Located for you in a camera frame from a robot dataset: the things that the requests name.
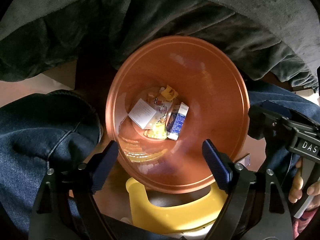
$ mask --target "blue gripper pad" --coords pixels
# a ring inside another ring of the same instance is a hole
[[[212,141],[207,139],[202,143],[202,155],[207,162],[219,189],[228,192],[229,183],[232,180],[230,164],[233,162],[229,157],[218,152]]]
[[[87,164],[87,169],[92,176],[91,191],[94,194],[101,190],[107,176],[116,162],[119,147],[115,141],[111,141],[102,153],[95,154]]]

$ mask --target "orange plastic bowl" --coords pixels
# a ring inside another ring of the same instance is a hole
[[[128,117],[144,91],[166,85],[189,106],[177,141],[148,139]],[[119,69],[107,100],[107,133],[133,178],[161,192],[191,192],[214,182],[202,142],[211,139],[234,159],[247,135],[248,109],[244,81],[223,52],[201,39],[169,36],[144,45]]]

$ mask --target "trash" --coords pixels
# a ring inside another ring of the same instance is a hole
[[[184,103],[173,107],[169,122],[167,124],[167,137],[172,140],[177,140],[181,131],[183,122],[186,118],[189,107]]]
[[[149,138],[166,139],[167,132],[165,130],[167,113],[170,110],[173,100],[178,96],[178,93],[170,86],[161,88],[158,95],[148,95],[148,103],[157,112],[161,114],[161,118],[154,124],[150,130],[146,130],[144,135]]]

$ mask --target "red fabric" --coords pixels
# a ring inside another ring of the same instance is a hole
[[[292,225],[294,235],[293,239],[298,237],[298,235],[306,228],[306,226],[309,224],[310,220],[313,218],[317,210],[318,209],[316,208],[312,211],[305,211],[299,219],[294,219]]]

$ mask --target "denim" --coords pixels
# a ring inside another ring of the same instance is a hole
[[[287,90],[257,81],[246,85],[250,105],[270,100],[320,121],[317,105]],[[29,215],[46,170],[75,168],[100,139],[100,122],[95,110],[68,91],[32,94],[0,108],[0,202],[25,239]],[[287,192],[299,157],[288,153],[274,134],[266,135],[265,139],[267,157],[261,170],[274,170]],[[81,230],[81,220],[72,200],[70,207]],[[106,220],[118,239],[171,239],[129,225],[122,230],[121,222],[108,217]]]

